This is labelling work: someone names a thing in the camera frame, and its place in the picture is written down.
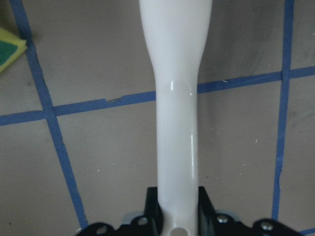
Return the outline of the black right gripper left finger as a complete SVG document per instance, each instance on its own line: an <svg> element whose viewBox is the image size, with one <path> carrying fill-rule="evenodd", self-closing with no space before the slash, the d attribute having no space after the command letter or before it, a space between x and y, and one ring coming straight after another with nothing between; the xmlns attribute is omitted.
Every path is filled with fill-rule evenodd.
<svg viewBox="0 0 315 236"><path fill-rule="evenodd" d="M154 223L156 229L163 228L164 217L158 202L157 187L147 188L144 216Z"/></svg>

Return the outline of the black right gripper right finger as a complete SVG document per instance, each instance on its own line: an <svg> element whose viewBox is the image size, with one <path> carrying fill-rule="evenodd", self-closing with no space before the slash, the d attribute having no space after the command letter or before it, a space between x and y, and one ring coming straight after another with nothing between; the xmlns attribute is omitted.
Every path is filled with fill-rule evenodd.
<svg viewBox="0 0 315 236"><path fill-rule="evenodd" d="M204 186L198 187L198 228L213 229L213 217L216 215L215 208Z"/></svg>

